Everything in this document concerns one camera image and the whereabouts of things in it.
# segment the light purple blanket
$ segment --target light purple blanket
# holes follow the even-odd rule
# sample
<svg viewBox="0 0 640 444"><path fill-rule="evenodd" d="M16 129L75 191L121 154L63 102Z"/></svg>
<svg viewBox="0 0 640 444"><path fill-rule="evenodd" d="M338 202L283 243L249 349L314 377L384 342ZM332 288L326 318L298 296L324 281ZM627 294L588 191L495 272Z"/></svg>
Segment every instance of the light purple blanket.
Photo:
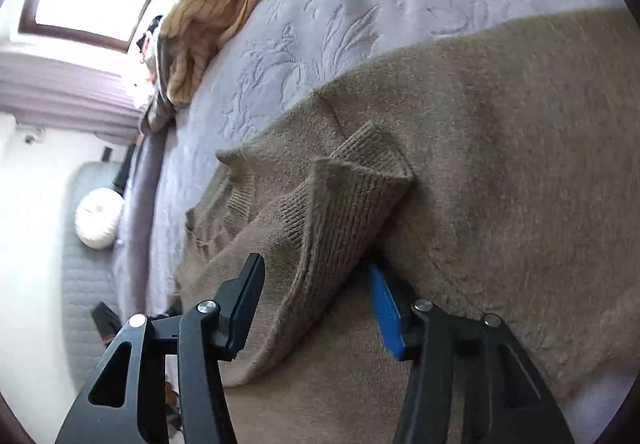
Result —
<svg viewBox="0 0 640 444"><path fill-rule="evenodd" d="M622 0L261 0L210 63L191 106L138 150L116 248L123 314L162 312L180 261L185 211L216 151L255 135L312 88L366 58L505 20Z"/></svg>

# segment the sweater sleeve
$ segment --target sweater sleeve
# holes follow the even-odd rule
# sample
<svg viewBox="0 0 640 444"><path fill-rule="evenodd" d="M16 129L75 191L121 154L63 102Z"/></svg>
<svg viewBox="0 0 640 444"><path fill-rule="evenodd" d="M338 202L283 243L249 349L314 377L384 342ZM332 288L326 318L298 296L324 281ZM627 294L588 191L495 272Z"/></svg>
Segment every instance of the sweater sleeve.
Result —
<svg viewBox="0 0 640 444"><path fill-rule="evenodd" d="M188 235L178 270L186 308L237 275L249 252L265 258L265 285L245 349L233 363L221 363L226 386L249 381L293 350L411 180L404 156L367 122L328 156L313 158L306 178L268 202L213 258L206 241ZM203 271L193 273L194 267Z"/></svg>

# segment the gray mattress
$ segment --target gray mattress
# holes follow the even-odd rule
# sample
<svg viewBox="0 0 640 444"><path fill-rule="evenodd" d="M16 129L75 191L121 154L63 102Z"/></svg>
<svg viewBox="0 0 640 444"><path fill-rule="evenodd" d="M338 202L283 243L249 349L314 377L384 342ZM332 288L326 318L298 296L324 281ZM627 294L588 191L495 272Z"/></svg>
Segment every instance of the gray mattress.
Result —
<svg viewBox="0 0 640 444"><path fill-rule="evenodd" d="M120 163L88 162L70 180L63 206L62 329L69 373L79 390L104 352L91 310L103 301L116 310L111 249L95 250L76 235L78 204L90 191L111 187Z"/></svg>
<svg viewBox="0 0 640 444"><path fill-rule="evenodd" d="M184 214L217 166L216 150L255 135L312 88L363 60L505 20L622 0L260 0L210 63L176 125L145 140L118 246L118 302L129 315L165 309Z"/></svg>

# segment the pillow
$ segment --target pillow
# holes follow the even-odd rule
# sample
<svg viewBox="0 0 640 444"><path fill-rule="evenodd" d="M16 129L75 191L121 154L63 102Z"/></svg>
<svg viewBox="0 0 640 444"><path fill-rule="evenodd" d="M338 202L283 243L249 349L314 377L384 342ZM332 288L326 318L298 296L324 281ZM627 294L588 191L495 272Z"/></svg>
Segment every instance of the pillow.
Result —
<svg viewBox="0 0 640 444"><path fill-rule="evenodd" d="M92 249L111 247L118 232L124 199L109 188L98 188L85 196L76 209L76 233Z"/></svg>

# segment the curtain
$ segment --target curtain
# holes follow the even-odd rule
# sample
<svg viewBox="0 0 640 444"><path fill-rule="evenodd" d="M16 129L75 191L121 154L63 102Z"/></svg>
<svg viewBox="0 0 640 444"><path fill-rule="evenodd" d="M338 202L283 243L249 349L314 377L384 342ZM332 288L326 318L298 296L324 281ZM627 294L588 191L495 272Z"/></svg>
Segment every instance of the curtain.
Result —
<svg viewBox="0 0 640 444"><path fill-rule="evenodd" d="M133 142L140 114L119 74L17 52L0 52L0 112L121 144Z"/></svg>

